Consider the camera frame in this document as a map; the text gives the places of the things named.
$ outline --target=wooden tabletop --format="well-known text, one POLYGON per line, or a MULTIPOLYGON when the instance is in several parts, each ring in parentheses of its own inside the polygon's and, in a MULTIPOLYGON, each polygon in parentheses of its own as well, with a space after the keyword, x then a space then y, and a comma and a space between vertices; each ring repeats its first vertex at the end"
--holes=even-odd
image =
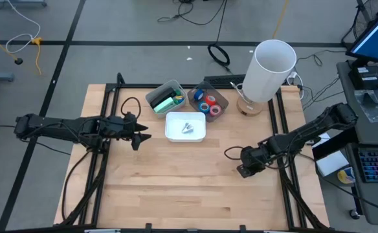
MULTIPOLYGON (((89 85, 82 117, 100 114, 105 85, 89 85)), ((130 96, 142 104, 139 124, 148 126, 145 133, 152 138, 143 142, 138 151, 130 142, 113 140, 110 147, 106 179, 98 218, 98 227, 201 228, 249 230, 287 230, 287 220, 277 170, 266 169, 246 179, 236 171, 240 161, 227 159, 223 152, 231 146, 257 146, 272 135, 268 105, 258 116, 243 116, 236 108, 235 90, 218 90, 228 101, 225 113, 215 122, 206 123, 206 138, 200 143, 169 142, 164 135, 164 118, 158 119, 145 101, 151 89, 121 89, 120 106, 130 96)), ((296 87, 282 87, 289 130, 305 124, 296 87)), ((278 130, 281 123, 274 101, 278 130)), ((129 101, 126 111, 138 112, 137 104, 129 101)), ((186 104, 180 111, 194 111, 186 104)), ((74 145, 67 172, 84 155, 85 148, 74 145)), ((313 156, 311 148, 303 153, 313 156)), ((239 157, 239 149, 228 153, 239 157)), ((66 213, 77 205, 84 193, 91 155, 72 173, 67 187, 66 213)), ((319 220, 328 225, 326 208, 315 173, 314 162, 297 157, 296 168, 301 194, 319 220)), ((293 212, 298 220, 293 198, 293 212)), ((94 197, 88 208, 91 219, 94 197)), ((60 223, 61 200, 55 223, 60 223)))

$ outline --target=red tape roll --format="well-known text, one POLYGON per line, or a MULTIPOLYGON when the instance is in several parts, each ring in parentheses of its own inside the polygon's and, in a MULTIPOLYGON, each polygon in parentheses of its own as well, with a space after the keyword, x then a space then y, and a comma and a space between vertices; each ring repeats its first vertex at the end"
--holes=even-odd
POLYGON ((216 99, 215 97, 211 96, 211 95, 207 95, 205 97, 205 102, 209 105, 209 106, 212 106, 212 105, 215 105, 216 104, 216 99))
POLYGON ((221 106, 219 106, 219 105, 213 105, 209 109, 209 114, 214 117, 214 116, 220 114, 221 111, 222 111, 221 106))

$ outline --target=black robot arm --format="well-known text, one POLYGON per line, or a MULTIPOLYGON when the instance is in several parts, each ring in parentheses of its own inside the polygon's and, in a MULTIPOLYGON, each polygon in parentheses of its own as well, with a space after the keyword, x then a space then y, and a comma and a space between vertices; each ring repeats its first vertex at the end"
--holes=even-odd
POLYGON ((147 127, 138 124, 136 116, 131 113, 126 113, 124 118, 90 116, 74 120, 28 114, 17 117, 16 122, 14 133, 19 139, 44 136, 79 142, 94 150, 103 148, 104 139, 131 140, 133 150, 138 150, 140 143, 151 137, 140 133, 147 127))
POLYGON ((340 103, 327 107, 315 120, 290 133, 269 137, 259 142, 257 148, 243 148, 242 165, 237 170, 244 178, 254 175, 283 156, 299 153, 307 141, 327 130, 345 130, 353 127, 356 122, 357 115, 349 105, 340 103))

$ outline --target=gray floor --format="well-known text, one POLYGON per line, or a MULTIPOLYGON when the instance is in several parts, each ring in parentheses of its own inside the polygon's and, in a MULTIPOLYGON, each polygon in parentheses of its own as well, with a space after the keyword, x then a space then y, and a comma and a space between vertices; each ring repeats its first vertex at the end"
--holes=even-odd
MULTIPOLYGON (((52 0, 48 7, 19 7, 21 13, 41 24, 45 40, 65 40, 79 0, 52 0)), ((284 0, 228 0, 222 27, 223 41, 262 41, 270 39, 284 0)), ((188 15, 205 21, 219 7, 220 1, 195 2, 188 15)), ((355 1, 291 0, 277 38, 287 42, 337 43, 351 25, 355 1)), ((87 0, 74 40, 82 41, 211 41, 215 40, 219 21, 195 26, 183 20, 157 23, 162 16, 172 16, 177 5, 169 0, 87 0)), ((24 21, 9 7, 0 10, 0 39, 20 33, 35 33, 35 25, 24 21)), ((0 71, 14 72, 12 83, 0 83, 0 124, 14 124, 15 117, 39 113, 62 46, 44 45, 39 61, 43 76, 36 74, 36 47, 18 53, 24 64, 17 66, 0 50, 0 71)), ((225 47, 230 54, 233 73, 245 73, 252 47, 225 47)), ((325 48, 295 48, 298 57, 325 48)), ((343 53, 322 53, 324 65, 312 59, 300 61, 296 68, 304 85, 318 91, 336 77, 335 64, 348 59, 343 53)), ((114 82, 121 72, 128 83, 162 83, 176 79, 181 83, 199 83, 204 76, 226 74, 201 46, 71 46, 47 113, 49 117, 75 118, 80 115, 87 85, 114 82)), ((336 83, 325 96, 342 91, 336 83)), ((323 109, 344 102, 340 94, 313 104, 305 111, 310 121, 323 109)), ((40 139, 50 146, 70 152, 72 145, 58 140, 40 139)), ((11 129, 0 128, 0 216, 14 182, 26 144, 15 139, 11 129)), ((21 192, 7 229, 51 226, 60 197, 68 156, 36 146, 21 192)), ((322 183, 331 226, 339 230, 378 232, 378 226, 364 219, 354 221, 347 211, 354 208, 350 196, 322 183)))

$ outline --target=white cylinder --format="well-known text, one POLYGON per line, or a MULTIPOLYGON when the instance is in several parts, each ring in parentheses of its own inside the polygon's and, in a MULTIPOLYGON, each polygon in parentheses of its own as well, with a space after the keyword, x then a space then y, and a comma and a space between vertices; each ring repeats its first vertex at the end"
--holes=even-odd
POLYGON ((244 95, 254 102, 273 98, 297 60, 294 49, 284 41, 261 42, 254 52, 242 84, 244 95))

